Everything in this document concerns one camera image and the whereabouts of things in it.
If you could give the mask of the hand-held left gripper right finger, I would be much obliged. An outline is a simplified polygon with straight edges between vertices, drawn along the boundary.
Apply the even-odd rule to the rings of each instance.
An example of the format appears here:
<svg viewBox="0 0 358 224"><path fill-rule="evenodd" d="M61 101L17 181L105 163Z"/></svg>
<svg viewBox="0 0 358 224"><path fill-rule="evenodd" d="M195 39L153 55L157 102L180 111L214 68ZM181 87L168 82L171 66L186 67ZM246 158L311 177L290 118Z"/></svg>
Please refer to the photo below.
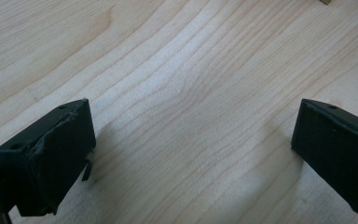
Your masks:
<svg viewBox="0 0 358 224"><path fill-rule="evenodd" d="M291 146L358 213L358 117L304 99Z"/></svg>

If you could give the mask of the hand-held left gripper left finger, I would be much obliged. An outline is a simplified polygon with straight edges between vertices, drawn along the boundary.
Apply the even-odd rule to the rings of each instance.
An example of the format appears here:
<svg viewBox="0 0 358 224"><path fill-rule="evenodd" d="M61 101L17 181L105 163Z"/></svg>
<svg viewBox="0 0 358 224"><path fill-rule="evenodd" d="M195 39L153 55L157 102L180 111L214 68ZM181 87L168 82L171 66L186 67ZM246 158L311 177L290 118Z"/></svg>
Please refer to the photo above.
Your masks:
<svg viewBox="0 0 358 224"><path fill-rule="evenodd" d="M23 217L55 214L96 146L87 99L60 105L0 146L0 203Z"/></svg>

